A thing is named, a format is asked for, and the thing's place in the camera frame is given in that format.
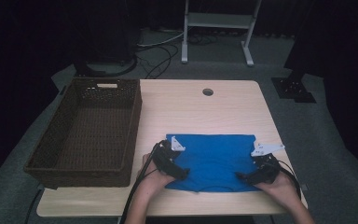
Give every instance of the black backdrop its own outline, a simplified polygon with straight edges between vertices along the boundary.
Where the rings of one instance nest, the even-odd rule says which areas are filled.
[[[358,158],[358,0],[315,0],[285,67],[324,78],[330,114]]]
[[[192,0],[190,7],[242,14],[253,11],[254,1]],[[264,0],[255,33],[296,35],[310,2]],[[185,0],[0,0],[0,165],[58,93],[50,77],[70,65],[74,56],[127,61],[131,43],[137,41],[136,34],[126,33],[130,32],[128,22],[153,28],[182,27],[184,9]],[[106,20],[99,17],[101,11]],[[96,35],[109,30],[104,26],[112,27],[111,33]],[[106,44],[111,38],[121,41],[116,46]]]

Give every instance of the black equipment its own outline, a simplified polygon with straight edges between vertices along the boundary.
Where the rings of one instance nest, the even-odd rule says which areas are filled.
[[[156,145],[156,151],[152,159],[160,171],[175,177],[175,179],[184,180],[190,170],[182,169],[173,162],[173,159],[179,155],[180,151],[173,151],[168,140],[162,140]]]
[[[258,183],[264,182],[267,184],[272,184],[275,181],[275,178],[282,171],[284,174],[288,175],[296,186],[296,192],[298,197],[301,199],[300,185],[296,177],[280,166],[279,161],[269,153],[265,156],[256,156],[252,157],[255,164],[257,165],[257,170],[251,172],[250,174],[243,174],[236,172],[235,175],[237,178],[243,180],[246,184],[256,185]]]

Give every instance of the hand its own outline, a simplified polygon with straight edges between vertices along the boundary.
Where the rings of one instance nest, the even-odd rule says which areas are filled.
[[[292,204],[299,201],[295,185],[290,177],[282,172],[278,173],[272,184],[262,182],[255,186],[264,190],[276,203],[286,209],[289,209]]]
[[[257,188],[264,190],[276,203],[285,208],[297,224],[313,224],[312,216],[296,193],[295,185],[286,174],[279,172],[272,184],[259,183]]]
[[[145,163],[149,157],[150,157],[150,154],[143,155],[143,157],[142,157],[143,165],[142,165],[141,170],[144,168]],[[159,192],[162,189],[164,189],[164,187],[167,184],[173,182],[173,180],[175,180],[175,178],[173,178],[170,175],[165,175],[162,172],[160,172],[157,169],[156,164],[153,161],[151,161],[146,169],[145,178],[139,185],[138,189],[142,189],[143,192],[147,193],[151,197],[154,197],[157,194],[159,194]]]
[[[147,159],[150,154],[146,154],[142,157],[142,168],[144,168]],[[126,224],[142,224],[146,221],[147,207],[150,201],[158,195],[164,187],[173,182],[175,178],[170,175],[165,175],[160,172],[156,164],[151,161],[147,166],[145,177],[139,184],[138,189],[131,201],[129,213],[127,214]]]

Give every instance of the wicker basket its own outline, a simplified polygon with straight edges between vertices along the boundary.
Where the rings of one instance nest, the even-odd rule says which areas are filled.
[[[141,108],[139,80],[74,78],[24,171],[49,189],[128,186]]]

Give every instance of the blue towel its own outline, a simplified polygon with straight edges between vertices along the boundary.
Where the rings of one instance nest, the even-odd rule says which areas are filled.
[[[239,180],[235,172],[249,174],[257,167],[251,152],[255,149],[254,135],[245,134],[167,134],[186,148],[175,160],[182,168],[189,168],[185,180],[175,180],[167,189],[196,192],[241,192],[258,188]]]

